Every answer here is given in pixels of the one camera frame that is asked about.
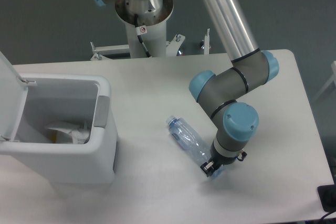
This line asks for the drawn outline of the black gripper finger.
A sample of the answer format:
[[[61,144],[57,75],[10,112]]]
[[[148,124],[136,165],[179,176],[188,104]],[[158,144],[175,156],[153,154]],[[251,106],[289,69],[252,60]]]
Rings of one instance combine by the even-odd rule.
[[[215,169],[214,169],[214,162],[205,162],[200,166],[201,170],[204,172],[204,174],[207,177],[210,177],[213,175]]]

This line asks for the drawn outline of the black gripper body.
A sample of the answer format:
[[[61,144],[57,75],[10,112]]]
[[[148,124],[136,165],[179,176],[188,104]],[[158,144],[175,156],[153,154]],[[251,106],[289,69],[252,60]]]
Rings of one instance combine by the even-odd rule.
[[[212,163],[211,172],[214,173],[221,166],[232,164],[236,160],[242,162],[246,156],[247,153],[245,151],[240,151],[234,157],[225,157],[215,149],[211,149],[211,158],[209,159],[209,162]]]

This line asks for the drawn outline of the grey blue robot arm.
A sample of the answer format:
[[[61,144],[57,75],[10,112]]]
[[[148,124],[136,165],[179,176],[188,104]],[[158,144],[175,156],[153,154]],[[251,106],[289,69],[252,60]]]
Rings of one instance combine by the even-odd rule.
[[[118,18],[124,23],[131,58],[176,56],[183,36],[166,38],[166,23],[173,0],[94,0],[98,6],[114,2]],[[171,119],[170,132],[185,146],[206,176],[213,176],[225,165],[243,161],[244,147],[259,124],[256,110],[239,98],[272,80],[279,63],[272,53],[262,51],[237,0],[203,0],[231,67],[220,74],[210,70],[197,74],[189,91],[217,132],[210,147],[201,144],[180,119]]]

